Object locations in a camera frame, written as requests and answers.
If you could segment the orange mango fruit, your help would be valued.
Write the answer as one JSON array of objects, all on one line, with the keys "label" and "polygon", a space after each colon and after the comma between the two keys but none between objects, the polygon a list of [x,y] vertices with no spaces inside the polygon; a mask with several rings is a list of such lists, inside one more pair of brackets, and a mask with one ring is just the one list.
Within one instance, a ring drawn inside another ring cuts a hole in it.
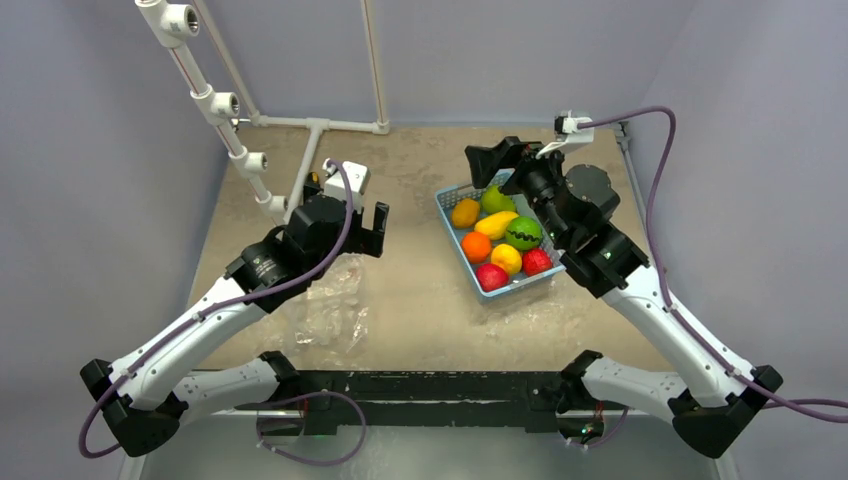
[{"label": "orange mango fruit", "polygon": [[480,203],[472,198],[460,200],[451,212],[450,221],[456,229],[469,229],[477,222],[480,214]]}]

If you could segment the clear zip top bag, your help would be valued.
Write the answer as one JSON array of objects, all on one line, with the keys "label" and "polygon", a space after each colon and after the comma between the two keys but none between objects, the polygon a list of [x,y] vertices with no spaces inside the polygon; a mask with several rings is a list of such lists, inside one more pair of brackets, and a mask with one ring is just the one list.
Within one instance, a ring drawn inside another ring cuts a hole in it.
[{"label": "clear zip top bag", "polygon": [[283,306],[286,346],[295,351],[351,352],[368,333],[364,260],[345,255],[307,291]]}]

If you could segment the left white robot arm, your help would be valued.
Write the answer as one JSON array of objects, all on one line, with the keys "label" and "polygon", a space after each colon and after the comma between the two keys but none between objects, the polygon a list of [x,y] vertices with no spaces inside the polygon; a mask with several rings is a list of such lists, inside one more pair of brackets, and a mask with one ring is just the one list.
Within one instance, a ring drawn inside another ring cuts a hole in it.
[{"label": "left white robot arm", "polygon": [[94,359],[80,377],[95,399],[84,425],[102,416],[130,457],[146,455],[178,429],[230,407],[268,403],[284,409],[305,389],[301,375],[278,351],[244,365],[195,373],[228,339],[307,291],[340,254],[383,253],[390,208],[378,202],[373,226],[344,200],[308,197],[289,224],[247,246],[210,290],[165,330],[122,358]]}]

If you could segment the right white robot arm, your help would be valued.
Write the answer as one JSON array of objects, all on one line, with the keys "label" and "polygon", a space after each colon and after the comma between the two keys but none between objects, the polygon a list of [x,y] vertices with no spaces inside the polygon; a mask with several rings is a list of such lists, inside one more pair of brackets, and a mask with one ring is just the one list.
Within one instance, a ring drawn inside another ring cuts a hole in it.
[{"label": "right white robot arm", "polygon": [[670,423],[696,452],[721,457],[782,385],[781,375],[739,357],[723,365],[726,346],[701,323],[679,320],[657,268],[612,223],[620,198],[604,170],[565,167],[561,152],[514,136],[469,146],[465,155],[477,188],[510,171],[502,192],[526,199],[571,279],[625,317],[671,364],[668,372],[650,372],[585,351],[562,371],[559,409],[618,403]]}]

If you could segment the green pear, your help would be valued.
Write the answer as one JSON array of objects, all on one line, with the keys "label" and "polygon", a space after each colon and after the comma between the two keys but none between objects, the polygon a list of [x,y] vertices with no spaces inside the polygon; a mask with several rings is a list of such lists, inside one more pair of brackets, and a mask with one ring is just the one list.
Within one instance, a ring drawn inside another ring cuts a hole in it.
[{"label": "green pear", "polygon": [[499,185],[490,185],[480,199],[481,208],[488,214],[500,212],[516,212],[516,206],[511,196],[501,192]]}]

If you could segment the yellow mango fruit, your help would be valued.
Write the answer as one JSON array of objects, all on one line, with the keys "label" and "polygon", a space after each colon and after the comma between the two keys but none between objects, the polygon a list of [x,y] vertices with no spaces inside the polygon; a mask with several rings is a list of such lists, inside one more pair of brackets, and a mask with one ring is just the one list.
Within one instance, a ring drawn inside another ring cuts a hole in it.
[{"label": "yellow mango fruit", "polygon": [[509,224],[518,217],[519,214],[516,212],[488,215],[474,225],[474,231],[487,236],[491,241],[498,241],[505,236]]}]

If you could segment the light blue plastic basket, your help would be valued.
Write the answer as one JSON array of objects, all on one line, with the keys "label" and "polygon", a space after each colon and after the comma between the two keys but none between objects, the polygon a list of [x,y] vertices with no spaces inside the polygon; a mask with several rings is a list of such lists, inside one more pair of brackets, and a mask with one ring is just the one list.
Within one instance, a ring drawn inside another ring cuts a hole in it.
[{"label": "light blue plastic basket", "polygon": [[481,303],[547,283],[565,270],[525,197],[501,192],[512,173],[499,171],[482,189],[467,184],[435,194],[442,223]]}]

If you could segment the red apple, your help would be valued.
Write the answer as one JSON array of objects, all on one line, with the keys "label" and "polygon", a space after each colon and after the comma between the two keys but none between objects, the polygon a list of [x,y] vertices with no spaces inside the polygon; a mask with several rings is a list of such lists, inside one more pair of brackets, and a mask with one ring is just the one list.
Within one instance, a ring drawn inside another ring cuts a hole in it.
[{"label": "red apple", "polygon": [[480,265],[475,272],[475,277],[483,292],[503,288],[510,281],[510,275],[502,267],[492,263]]}]

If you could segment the aluminium frame rail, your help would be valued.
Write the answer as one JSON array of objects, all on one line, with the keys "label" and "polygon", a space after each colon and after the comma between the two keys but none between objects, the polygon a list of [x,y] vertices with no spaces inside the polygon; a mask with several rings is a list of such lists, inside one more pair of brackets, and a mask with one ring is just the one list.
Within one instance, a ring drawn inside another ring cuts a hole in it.
[{"label": "aluminium frame rail", "polygon": [[631,141],[632,136],[629,131],[629,122],[619,121],[614,124],[612,127],[614,131],[616,142],[621,151],[625,168],[627,171],[628,179],[633,190],[634,200],[639,211],[639,216],[642,222],[642,226],[645,226],[646,223],[646,205],[643,199],[643,195],[641,192],[641,188],[637,179],[637,175],[633,166],[632,156],[631,156]]}]

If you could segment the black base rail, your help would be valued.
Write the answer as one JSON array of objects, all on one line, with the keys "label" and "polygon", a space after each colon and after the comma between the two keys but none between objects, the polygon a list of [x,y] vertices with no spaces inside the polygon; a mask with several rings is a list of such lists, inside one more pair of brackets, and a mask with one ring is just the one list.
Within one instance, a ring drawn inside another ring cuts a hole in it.
[{"label": "black base rail", "polygon": [[333,435],[341,426],[520,428],[527,433],[581,433],[569,418],[622,405],[566,396],[557,371],[329,371],[302,370],[259,411],[291,410],[308,435]]}]

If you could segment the white pipe frame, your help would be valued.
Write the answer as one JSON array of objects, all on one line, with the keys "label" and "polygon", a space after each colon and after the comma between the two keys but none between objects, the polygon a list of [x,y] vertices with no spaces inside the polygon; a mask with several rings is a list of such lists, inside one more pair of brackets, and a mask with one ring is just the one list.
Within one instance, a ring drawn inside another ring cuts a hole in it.
[{"label": "white pipe frame", "polygon": [[[294,207],[300,204],[307,174],[324,132],[335,130],[386,135],[391,130],[384,102],[372,3],[362,1],[360,5],[376,103],[376,120],[370,123],[315,117],[273,117],[261,114],[248,93],[246,84],[203,1],[172,4],[168,1],[152,0],[135,3],[153,35],[175,63],[198,110],[225,146],[230,162],[249,184],[259,209],[276,225],[284,224],[290,218]],[[205,78],[187,45],[187,41],[196,37],[201,28],[209,31],[211,43],[235,87],[233,92],[219,92],[214,89]],[[236,133],[236,125],[243,120],[258,127],[294,127],[304,128],[309,132],[289,196],[274,195],[264,185],[261,175],[267,171],[267,156],[261,152],[249,151],[240,141]]]}]

